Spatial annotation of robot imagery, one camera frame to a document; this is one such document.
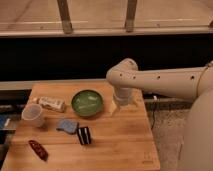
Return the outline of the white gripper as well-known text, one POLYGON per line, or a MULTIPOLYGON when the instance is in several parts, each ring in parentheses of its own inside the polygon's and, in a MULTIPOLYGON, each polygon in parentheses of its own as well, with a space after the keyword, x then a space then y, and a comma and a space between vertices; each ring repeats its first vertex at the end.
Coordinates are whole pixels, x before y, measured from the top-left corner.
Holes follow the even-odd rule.
POLYGON ((115 87, 110 105, 110 113, 114 115, 121 106, 126 106, 132 102, 132 89, 115 87))

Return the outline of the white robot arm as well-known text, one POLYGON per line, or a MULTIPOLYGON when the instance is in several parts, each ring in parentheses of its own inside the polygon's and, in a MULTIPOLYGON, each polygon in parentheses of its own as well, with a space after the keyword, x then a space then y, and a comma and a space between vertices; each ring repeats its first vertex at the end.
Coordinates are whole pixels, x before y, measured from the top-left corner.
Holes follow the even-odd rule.
POLYGON ((140 71, 126 58, 106 79, 114 88, 114 108, 133 101, 133 88, 192 101, 177 171, 213 171, 213 60, 203 67, 140 71))

